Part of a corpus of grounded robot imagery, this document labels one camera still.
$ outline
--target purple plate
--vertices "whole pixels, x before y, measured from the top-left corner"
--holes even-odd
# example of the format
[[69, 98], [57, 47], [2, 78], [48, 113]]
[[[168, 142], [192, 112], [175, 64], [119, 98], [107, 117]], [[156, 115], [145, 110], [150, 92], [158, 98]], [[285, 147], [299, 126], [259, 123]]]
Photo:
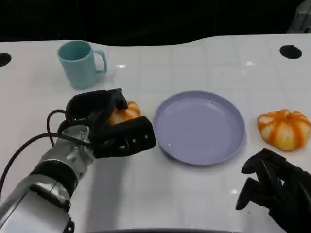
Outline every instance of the purple plate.
[[192, 165], [213, 165], [238, 153], [245, 122], [228, 100], [204, 91], [174, 95], [158, 107], [154, 129], [161, 148]]

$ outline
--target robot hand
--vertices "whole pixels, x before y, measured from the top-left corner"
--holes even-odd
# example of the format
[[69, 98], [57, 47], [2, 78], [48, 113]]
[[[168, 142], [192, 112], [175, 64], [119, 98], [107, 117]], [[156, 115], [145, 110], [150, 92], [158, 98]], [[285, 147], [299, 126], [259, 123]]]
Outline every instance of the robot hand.
[[246, 161], [242, 173], [256, 173], [258, 181], [247, 178], [236, 210], [252, 201], [268, 208], [269, 215], [286, 232], [307, 231], [311, 220], [309, 173], [266, 148]]

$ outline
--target black hole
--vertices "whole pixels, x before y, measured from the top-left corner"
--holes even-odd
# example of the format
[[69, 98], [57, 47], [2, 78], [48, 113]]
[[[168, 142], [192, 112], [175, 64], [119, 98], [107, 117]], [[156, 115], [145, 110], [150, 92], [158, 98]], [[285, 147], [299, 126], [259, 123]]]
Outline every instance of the black hole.
[[11, 60], [12, 60], [12, 57], [8, 53], [0, 53], [0, 67], [5, 66]]
[[298, 59], [302, 56], [301, 50], [294, 45], [283, 45], [280, 48], [280, 53], [288, 59]]

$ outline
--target light blue mug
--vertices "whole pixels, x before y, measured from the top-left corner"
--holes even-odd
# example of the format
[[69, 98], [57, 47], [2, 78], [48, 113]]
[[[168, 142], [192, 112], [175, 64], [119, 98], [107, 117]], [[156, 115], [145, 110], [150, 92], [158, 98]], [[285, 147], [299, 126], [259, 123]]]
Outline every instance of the light blue mug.
[[[94, 53], [98, 53], [104, 62], [104, 69], [97, 70]], [[58, 49], [58, 58], [65, 70], [71, 86], [85, 89], [99, 81], [99, 73], [107, 72], [107, 61], [103, 51], [93, 51], [91, 45], [83, 40], [73, 40]]]

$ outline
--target mug handle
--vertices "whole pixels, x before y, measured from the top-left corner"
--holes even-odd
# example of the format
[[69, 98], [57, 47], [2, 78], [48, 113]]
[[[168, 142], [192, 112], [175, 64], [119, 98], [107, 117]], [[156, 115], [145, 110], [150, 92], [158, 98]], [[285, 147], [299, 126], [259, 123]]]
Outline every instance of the mug handle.
[[106, 60], [106, 56], [105, 56], [104, 52], [101, 50], [95, 50], [93, 53], [99, 54], [102, 57], [103, 62], [104, 62], [104, 69], [103, 70], [97, 70], [96, 72], [97, 73], [104, 73], [104, 74], [107, 73], [108, 66], [107, 66], [107, 60]]

